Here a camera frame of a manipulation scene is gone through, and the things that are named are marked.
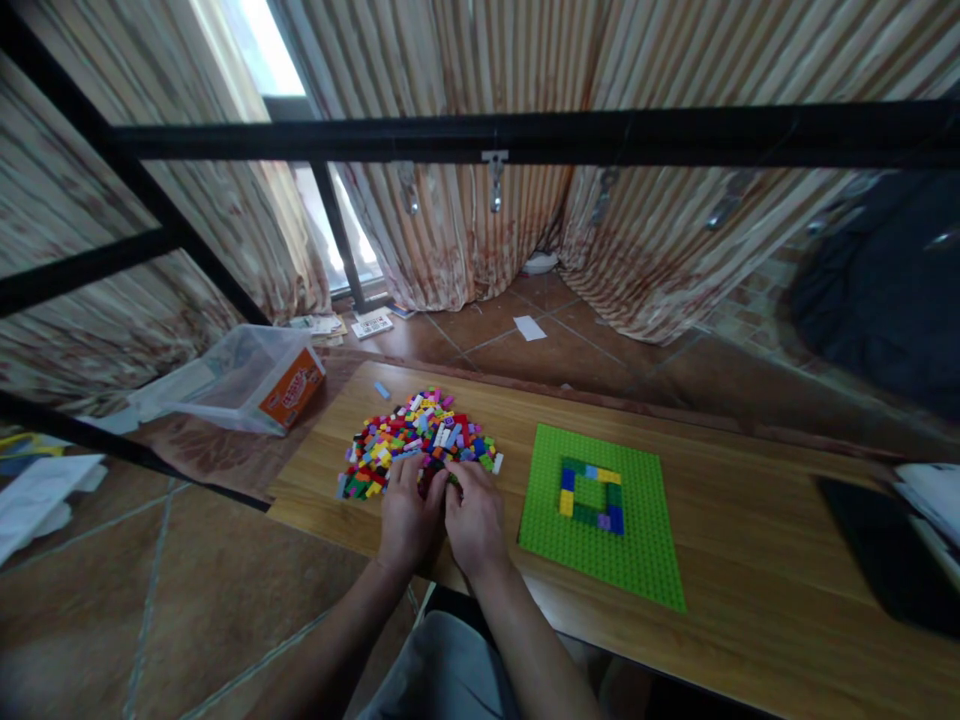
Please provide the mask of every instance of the box label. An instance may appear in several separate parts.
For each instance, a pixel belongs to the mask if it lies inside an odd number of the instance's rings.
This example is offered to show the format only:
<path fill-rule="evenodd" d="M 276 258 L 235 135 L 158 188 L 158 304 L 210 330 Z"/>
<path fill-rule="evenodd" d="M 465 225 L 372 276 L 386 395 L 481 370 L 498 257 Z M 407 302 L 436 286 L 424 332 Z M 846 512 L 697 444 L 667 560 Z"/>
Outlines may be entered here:
<path fill-rule="evenodd" d="M 260 409 L 289 429 L 322 381 L 323 372 L 310 351 L 304 348 L 273 390 L 267 393 Z"/>

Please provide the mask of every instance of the black bag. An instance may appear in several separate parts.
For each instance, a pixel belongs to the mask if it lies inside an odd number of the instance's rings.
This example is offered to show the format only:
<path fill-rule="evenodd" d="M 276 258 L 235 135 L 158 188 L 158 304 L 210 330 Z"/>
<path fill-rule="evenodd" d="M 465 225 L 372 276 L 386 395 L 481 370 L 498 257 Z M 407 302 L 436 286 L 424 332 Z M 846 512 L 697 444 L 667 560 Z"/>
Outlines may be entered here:
<path fill-rule="evenodd" d="M 818 355 L 960 421 L 960 172 L 901 172 L 824 240 L 791 292 Z"/>

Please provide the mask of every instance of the plastic storage box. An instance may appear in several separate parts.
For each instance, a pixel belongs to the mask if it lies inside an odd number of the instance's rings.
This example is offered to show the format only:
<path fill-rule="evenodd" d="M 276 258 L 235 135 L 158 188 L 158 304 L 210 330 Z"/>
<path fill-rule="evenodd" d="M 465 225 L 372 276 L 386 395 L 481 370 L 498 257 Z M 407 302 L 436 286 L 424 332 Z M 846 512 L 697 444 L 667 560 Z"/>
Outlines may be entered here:
<path fill-rule="evenodd" d="M 286 435 L 324 378 L 309 330 L 240 325 L 184 366 L 196 388 L 160 406 L 229 430 Z"/>

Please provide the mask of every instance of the striped curtain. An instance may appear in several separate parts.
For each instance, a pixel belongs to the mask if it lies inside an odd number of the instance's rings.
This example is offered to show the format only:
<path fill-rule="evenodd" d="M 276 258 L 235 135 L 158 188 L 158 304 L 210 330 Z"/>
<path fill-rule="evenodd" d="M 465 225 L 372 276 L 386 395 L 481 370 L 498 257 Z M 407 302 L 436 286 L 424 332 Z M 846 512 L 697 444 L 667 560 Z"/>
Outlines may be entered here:
<path fill-rule="evenodd" d="M 273 0 L 320 117 L 432 116 L 936 97 L 958 77 L 949 0 Z M 735 170 L 624 169 L 599 226 L 602 168 L 420 166 L 406 214 L 390 167 L 341 169 L 393 293 L 458 309 L 501 292 L 531 251 L 610 324 L 666 343 L 704 315 L 850 173 L 757 173 L 703 230 Z"/>
<path fill-rule="evenodd" d="M 17 5 L 113 124 L 268 120 L 214 3 Z M 70 124 L 0 57 L 0 276 L 135 235 L 156 221 Z M 329 289 L 286 164 L 146 164 L 271 319 L 326 310 Z M 95 407 L 196 357 L 240 318 L 182 252 L 0 322 L 0 385 Z"/>

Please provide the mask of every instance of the black metal frame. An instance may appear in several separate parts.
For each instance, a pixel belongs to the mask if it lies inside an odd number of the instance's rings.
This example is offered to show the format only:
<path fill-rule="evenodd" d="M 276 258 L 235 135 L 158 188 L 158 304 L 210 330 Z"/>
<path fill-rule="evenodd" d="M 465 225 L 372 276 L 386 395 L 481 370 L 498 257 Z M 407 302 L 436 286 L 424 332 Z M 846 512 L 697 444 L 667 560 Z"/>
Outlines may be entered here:
<path fill-rule="evenodd" d="M 960 167 L 958 102 L 930 100 L 617 112 L 306 119 L 300 100 L 270 101 L 270 124 L 114 127 L 6 0 L 0 48 L 73 124 L 159 222 L 135 238 L 0 280 L 0 317 L 182 249 L 251 323 L 269 324 L 142 165 L 145 160 L 309 162 L 358 309 L 365 305 L 328 162 L 479 164 L 508 150 L 512 164 L 730 167 Z M 184 477 L 152 450 L 36 403 L 0 393 L 0 417 L 152 470 Z M 228 491 L 247 504 L 266 505 Z"/>

